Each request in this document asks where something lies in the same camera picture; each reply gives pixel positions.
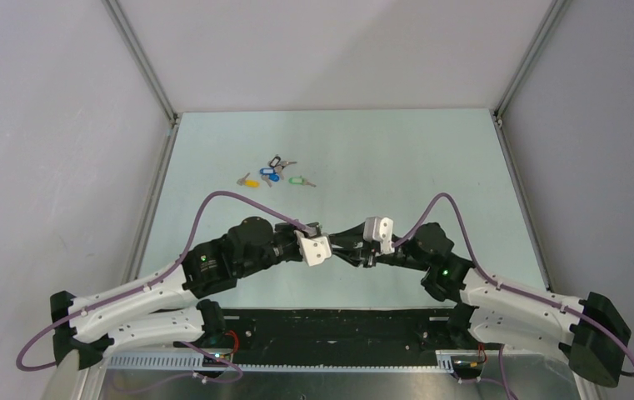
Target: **white wall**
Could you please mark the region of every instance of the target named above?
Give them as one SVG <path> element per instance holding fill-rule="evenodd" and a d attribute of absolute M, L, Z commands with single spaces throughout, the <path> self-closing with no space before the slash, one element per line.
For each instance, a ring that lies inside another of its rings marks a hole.
<path fill-rule="evenodd" d="M 179 111 L 493 108 L 552 0 L 132 0 Z"/>
<path fill-rule="evenodd" d="M 167 125 L 99 0 L 0 1 L 0 398 L 50 294 L 118 284 Z M 27 357 L 52 361 L 51 335 Z"/>
<path fill-rule="evenodd" d="M 572 2 L 504 124 L 557 290 L 606 294 L 634 351 L 634 2 Z"/>

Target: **robotic arm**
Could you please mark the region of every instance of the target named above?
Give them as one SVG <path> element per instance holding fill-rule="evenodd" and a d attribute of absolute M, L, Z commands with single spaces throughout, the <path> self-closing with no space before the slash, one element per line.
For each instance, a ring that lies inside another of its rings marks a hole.
<path fill-rule="evenodd" d="M 495 275 L 494 286 L 477 272 L 474 262 L 452 252 L 454 243 L 439 224 L 421 225 L 406 241 L 395 237 L 392 227 L 389 218 L 370 217 L 352 229 L 326 235 L 317 223 L 303 230 L 287 223 L 273 228 L 265 219 L 250 217 L 222 237 L 197 245 L 181 266 L 155 284 L 150 283 L 172 265 L 89 297 L 56 293 L 51 297 L 52 320 L 81 311 L 79 317 L 55 328 L 56 363 L 73 349 L 79 351 L 83 369 L 115 352 L 149 344 L 184 341 L 211 346 L 223 337 L 226 325 L 218 304 L 202 299 L 276 264 L 304 261 L 316 266 L 334 255 L 354 267 L 381 263 L 424 272 L 421 285 L 433 298 L 457 304 L 447 330 L 463 348 L 504 343 L 569 363 L 575 373 L 602 386 L 618 384 L 623 351 L 569 312 L 590 316 L 627 345 L 630 329 L 607 298 L 596 293 L 586 300 L 560 296 Z M 85 308 L 138 284 L 142 291 L 90 311 Z M 510 289 L 501 290 L 504 284 L 567 307 L 550 307 Z"/>

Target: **white panel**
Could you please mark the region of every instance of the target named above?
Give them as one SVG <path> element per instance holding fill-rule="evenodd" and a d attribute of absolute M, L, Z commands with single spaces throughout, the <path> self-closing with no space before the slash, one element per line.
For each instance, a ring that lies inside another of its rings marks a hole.
<path fill-rule="evenodd" d="M 278 182 L 239 187 L 236 179 L 279 153 L 316 187 Z M 543 288 L 496 131 L 487 110 L 216 112 L 182 117 L 167 179 L 143 259 L 142 275 L 181 252 L 199 204 L 215 190 L 233 190 L 327 233 L 392 218 L 403 235 L 432 197 L 458 201 L 478 257 L 492 273 Z M 202 217 L 195 244 L 219 238 L 244 218 L 264 214 L 216 198 Z M 466 257 L 452 208 L 438 221 Z M 379 265 L 354 268 L 336 257 L 316 267 L 286 262 L 211 296 L 222 307 L 403 308 L 441 305 L 420 286 L 423 272 Z"/>
<path fill-rule="evenodd" d="M 0 1 L 0 399 L 42 395 L 50 294 L 119 283 L 166 132 L 100 1 Z"/>
<path fill-rule="evenodd" d="M 493 108 L 551 0 L 123 1 L 179 111 Z"/>
<path fill-rule="evenodd" d="M 634 351 L 634 2 L 572 2 L 504 119 L 556 290 L 608 296 Z"/>

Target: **gray wall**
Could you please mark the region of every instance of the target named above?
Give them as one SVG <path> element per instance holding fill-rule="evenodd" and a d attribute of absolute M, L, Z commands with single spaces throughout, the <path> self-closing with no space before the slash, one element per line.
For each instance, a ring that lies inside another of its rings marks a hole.
<path fill-rule="evenodd" d="M 504 123 L 557 291 L 610 297 L 634 351 L 634 2 L 572 2 Z"/>
<path fill-rule="evenodd" d="M 99 0 L 0 1 L 0 399 L 41 396 L 50 294 L 119 283 L 166 133 Z"/>

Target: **white table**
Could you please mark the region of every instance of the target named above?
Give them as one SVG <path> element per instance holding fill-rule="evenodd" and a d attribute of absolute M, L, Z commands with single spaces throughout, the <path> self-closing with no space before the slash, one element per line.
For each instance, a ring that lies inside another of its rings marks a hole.
<path fill-rule="evenodd" d="M 276 154 L 298 161 L 286 178 L 303 175 L 317 187 L 259 180 Z M 260 188 L 239 187 L 246 173 Z M 402 235 L 439 192 L 462 210 L 483 267 L 544 288 L 488 110 L 395 110 L 185 113 L 157 206 L 140 275 L 181 252 L 199 204 L 211 192 L 246 195 L 325 232 L 352 228 L 369 216 L 390 217 Z M 261 212 L 217 198 L 194 244 L 223 235 Z M 453 211 L 442 201 L 430 214 L 468 257 Z M 290 262 L 241 279 L 211 296 L 224 308 L 418 308 L 441 306 L 420 286 L 422 272 L 378 265 L 354 268 L 333 257 L 318 267 Z"/>

